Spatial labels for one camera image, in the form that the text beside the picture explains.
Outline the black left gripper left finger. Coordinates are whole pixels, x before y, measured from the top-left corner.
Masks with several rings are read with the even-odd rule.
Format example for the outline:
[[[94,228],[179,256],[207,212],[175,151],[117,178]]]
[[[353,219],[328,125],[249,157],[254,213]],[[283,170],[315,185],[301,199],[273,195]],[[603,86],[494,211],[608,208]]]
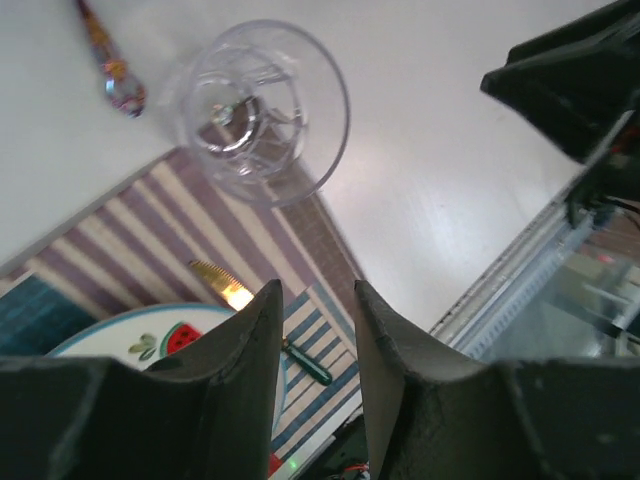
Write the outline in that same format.
[[[1,360],[5,479],[264,479],[283,289],[144,371],[104,356]]]

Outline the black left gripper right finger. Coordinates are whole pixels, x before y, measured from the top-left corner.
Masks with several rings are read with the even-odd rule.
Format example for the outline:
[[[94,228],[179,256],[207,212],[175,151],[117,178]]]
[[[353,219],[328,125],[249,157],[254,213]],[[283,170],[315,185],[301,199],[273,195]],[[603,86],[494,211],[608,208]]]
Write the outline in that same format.
[[[375,479],[635,479],[639,362],[484,364],[354,286],[370,474]]]

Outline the gold knife green handle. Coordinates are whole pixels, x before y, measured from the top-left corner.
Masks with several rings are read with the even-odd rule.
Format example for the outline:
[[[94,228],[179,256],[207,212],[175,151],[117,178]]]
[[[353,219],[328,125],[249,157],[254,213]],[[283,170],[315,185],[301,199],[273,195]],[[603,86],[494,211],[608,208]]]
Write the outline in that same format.
[[[253,301],[254,294],[223,268],[200,260],[191,260],[188,265],[233,310],[240,311]],[[282,338],[281,351],[320,385],[329,386],[333,382],[333,376],[327,368],[286,336]]]

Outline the striped patchwork placemat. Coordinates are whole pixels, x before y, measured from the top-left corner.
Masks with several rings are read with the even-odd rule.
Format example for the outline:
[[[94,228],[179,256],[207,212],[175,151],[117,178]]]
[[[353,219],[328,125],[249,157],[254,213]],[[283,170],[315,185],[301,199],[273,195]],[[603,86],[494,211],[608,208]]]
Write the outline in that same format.
[[[282,282],[286,336],[331,372],[321,386],[285,362],[272,441],[286,470],[311,457],[361,401],[353,318],[356,270],[317,197],[250,207],[172,151],[145,174],[1,273],[1,348],[45,354],[82,329],[143,306],[215,303],[191,269],[222,267],[251,290]]]

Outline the clear drinking glass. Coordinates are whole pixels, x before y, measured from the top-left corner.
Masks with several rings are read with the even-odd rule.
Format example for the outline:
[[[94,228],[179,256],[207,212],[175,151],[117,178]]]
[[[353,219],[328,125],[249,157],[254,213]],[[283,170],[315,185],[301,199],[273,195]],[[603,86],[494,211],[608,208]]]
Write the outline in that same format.
[[[279,20],[240,23],[190,64],[178,97],[187,151],[253,206],[297,203],[331,177],[351,129],[348,88],[329,50]]]

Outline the pink handled spoon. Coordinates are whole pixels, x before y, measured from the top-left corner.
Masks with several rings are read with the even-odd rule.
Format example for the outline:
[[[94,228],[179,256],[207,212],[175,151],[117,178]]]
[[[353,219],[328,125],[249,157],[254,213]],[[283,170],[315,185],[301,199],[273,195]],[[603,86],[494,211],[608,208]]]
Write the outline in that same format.
[[[146,88],[132,72],[88,2],[76,0],[74,5],[82,19],[91,51],[104,78],[107,100],[112,107],[127,117],[140,117],[145,109]]]

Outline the white watermelon pattern plate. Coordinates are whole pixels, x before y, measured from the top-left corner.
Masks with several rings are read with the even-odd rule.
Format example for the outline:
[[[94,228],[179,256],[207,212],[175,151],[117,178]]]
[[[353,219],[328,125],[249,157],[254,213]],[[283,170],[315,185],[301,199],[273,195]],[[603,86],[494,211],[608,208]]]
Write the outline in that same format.
[[[55,347],[49,355],[108,356],[138,370],[194,343],[234,312],[206,304],[165,304],[101,321]]]

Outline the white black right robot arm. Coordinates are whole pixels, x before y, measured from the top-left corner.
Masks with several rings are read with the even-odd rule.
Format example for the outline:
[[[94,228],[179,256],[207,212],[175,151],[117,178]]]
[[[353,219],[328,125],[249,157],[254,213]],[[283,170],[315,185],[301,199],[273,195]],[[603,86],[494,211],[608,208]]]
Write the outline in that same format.
[[[614,1],[513,47],[480,90],[583,163],[639,91],[639,3]]]

